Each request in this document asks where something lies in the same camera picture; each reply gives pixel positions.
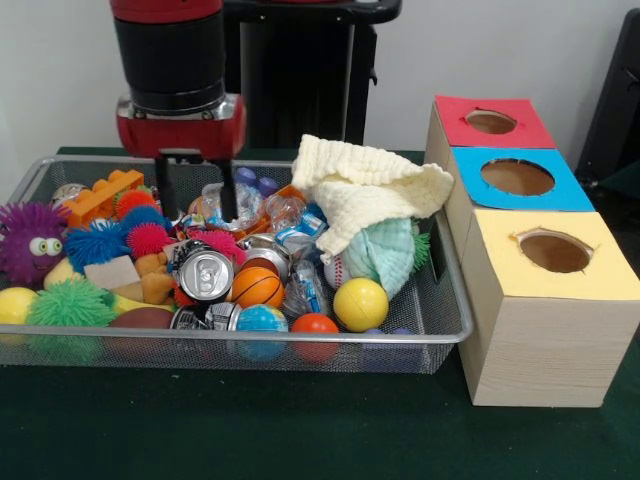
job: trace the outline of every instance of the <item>cream towel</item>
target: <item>cream towel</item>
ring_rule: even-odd
[[[419,167],[385,150],[304,135],[292,184],[327,217],[330,228],[316,245],[328,262],[363,228],[433,215],[451,193],[453,177],[435,164]]]

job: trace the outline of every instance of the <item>shape sorter box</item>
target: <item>shape sorter box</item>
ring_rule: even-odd
[[[527,99],[468,99],[438,95],[431,110],[425,163],[445,170],[452,147],[555,149]]]
[[[478,208],[593,211],[557,150],[455,147],[447,170],[455,183],[445,211],[461,262]]]
[[[462,271],[474,405],[598,407],[640,319],[640,282],[595,212],[473,213]]]

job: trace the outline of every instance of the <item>yellow foam ball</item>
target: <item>yellow foam ball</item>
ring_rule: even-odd
[[[336,292],[333,310],[347,330],[366,332],[379,327],[387,318],[389,298],[373,280],[354,278]]]
[[[33,290],[12,287],[0,291],[0,325],[24,325],[27,321],[29,307],[38,298]],[[0,335],[0,342],[5,345],[24,343],[23,335]]]
[[[51,270],[46,277],[44,277],[44,288],[45,290],[48,290],[51,285],[62,283],[70,278],[76,280],[83,277],[79,273],[73,271],[69,258],[65,257],[60,260],[58,265],[53,267],[53,270]]]

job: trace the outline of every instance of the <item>white wall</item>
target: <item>white wall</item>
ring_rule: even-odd
[[[423,149],[436,93],[532,97],[575,162],[632,0],[405,0],[378,28],[366,142]],[[0,0],[0,201],[60,145],[118,145],[108,0]]]

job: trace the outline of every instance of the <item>wire mesh basket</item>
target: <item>wire mesh basket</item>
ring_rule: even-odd
[[[291,181],[286,162],[238,161],[281,186]],[[98,156],[55,156],[33,165],[12,202],[49,202],[65,183],[92,185],[111,171],[136,169],[155,183],[150,161]],[[216,167],[171,165],[179,205],[186,210],[202,187],[219,182]],[[431,261],[391,301],[385,333],[413,335],[151,330],[0,325],[0,364],[151,367],[325,372],[434,373],[453,345],[472,331],[469,301],[443,213],[421,224],[431,233]],[[9,287],[0,276],[0,289]]]

